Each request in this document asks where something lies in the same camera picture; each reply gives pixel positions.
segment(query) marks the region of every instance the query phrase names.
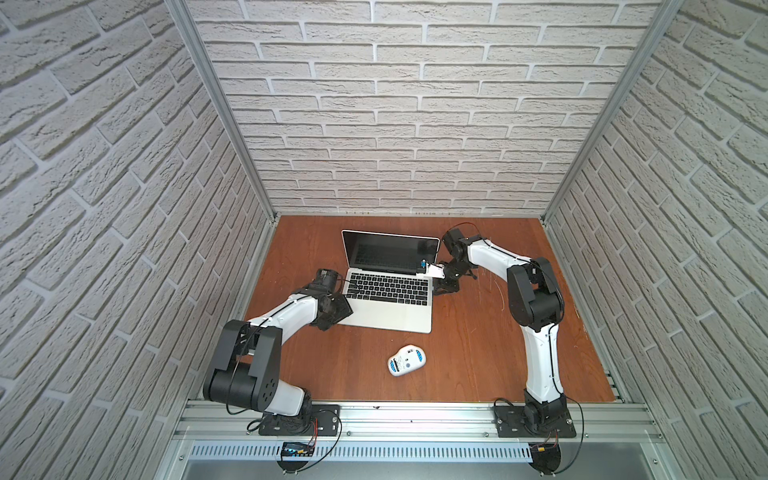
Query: cable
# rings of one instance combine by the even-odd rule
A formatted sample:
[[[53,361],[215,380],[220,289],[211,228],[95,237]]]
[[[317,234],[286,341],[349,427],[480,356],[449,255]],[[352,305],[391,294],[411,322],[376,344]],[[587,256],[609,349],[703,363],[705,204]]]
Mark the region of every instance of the cable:
[[[328,412],[328,413],[331,413],[331,414],[333,414],[333,416],[335,416],[335,417],[336,417],[336,418],[339,420],[339,434],[338,434],[338,436],[336,437],[336,441],[333,443],[333,446],[330,448],[330,450],[329,450],[328,452],[326,452],[326,454],[325,454],[325,455],[323,455],[323,457],[322,457],[320,460],[318,460],[317,462],[314,462],[312,465],[309,465],[309,466],[307,466],[307,467],[302,467],[302,468],[299,468],[298,470],[296,470],[296,471],[294,471],[294,472],[289,472],[289,473],[301,473],[301,472],[304,472],[304,471],[306,471],[306,470],[309,470],[309,469],[310,469],[310,468],[312,468],[313,466],[315,466],[315,465],[317,465],[318,463],[322,462],[323,460],[325,460],[325,458],[326,458],[328,455],[330,455],[330,453],[333,451],[333,449],[336,447],[336,445],[339,443],[339,440],[341,439],[341,428],[342,428],[342,424],[341,424],[341,417],[339,417],[339,415],[338,415],[337,413],[335,413],[335,412],[333,412],[333,411],[331,411],[331,410],[318,410],[318,412]]]

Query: white brick wall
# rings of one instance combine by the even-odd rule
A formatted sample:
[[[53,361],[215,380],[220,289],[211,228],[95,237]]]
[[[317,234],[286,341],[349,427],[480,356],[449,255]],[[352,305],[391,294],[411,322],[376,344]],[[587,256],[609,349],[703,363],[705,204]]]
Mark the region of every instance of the white brick wall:
[[[279,212],[512,216],[544,211],[657,5],[189,4]]]
[[[265,216],[159,0],[5,0],[0,58],[0,476],[150,478]]]
[[[688,478],[768,475],[767,12],[687,0],[550,224]]]

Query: laptop keyboard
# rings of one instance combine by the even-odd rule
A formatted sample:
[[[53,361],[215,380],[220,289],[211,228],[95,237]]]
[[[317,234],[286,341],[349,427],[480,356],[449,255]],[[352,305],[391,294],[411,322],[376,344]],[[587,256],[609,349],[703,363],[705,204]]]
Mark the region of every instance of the laptop keyboard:
[[[408,305],[426,305],[428,288],[428,280],[353,273],[349,277],[349,289],[346,292],[346,297]]]

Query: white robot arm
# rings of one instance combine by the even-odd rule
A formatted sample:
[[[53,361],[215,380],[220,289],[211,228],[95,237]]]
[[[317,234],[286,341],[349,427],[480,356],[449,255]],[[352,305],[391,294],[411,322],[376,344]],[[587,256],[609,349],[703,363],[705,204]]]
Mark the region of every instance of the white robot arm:
[[[472,275],[471,269],[478,266],[506,280],[509,310],[522,329],[528,361],[524,423],[533,433],[551,431],[568,412],[557,351],[565,305],[551,264],[505,250],[479,235],[467,238],[457,228],[442,240],[453,260],[445,263],[445,279],[437,280],[435,295],[458,292],[458,279]]]

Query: wooden tabletop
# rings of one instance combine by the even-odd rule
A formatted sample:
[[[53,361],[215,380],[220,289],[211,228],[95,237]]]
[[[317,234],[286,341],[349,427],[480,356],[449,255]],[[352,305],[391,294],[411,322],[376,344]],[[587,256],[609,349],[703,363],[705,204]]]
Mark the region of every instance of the wooden tabletop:
[[[346,274],[341,230],[353,229],[442,238],[461,222],[484,237],[527,257],[552,262],[566,303],[558,355],[566,395],[580,402],[612,402],[611,388],[544,230],[535,219],[421,217],[282,217],[246,318],[260,316],[311,281],[319,268]],[[459,227],[472,235],[472,225]],[[450,260],[441,246],[439,260]],[[280,378],[311,391],[318,400],[490,402],[523,400],[526,362],[520,326],[506,305],[505,281],[480,268],[464,277],[461,291],[433,300],[428,334],[335,325],[325,332],[304,327],[282,351]],[[402,377],[386,360],[404,345],[424,349],[427,363]]]

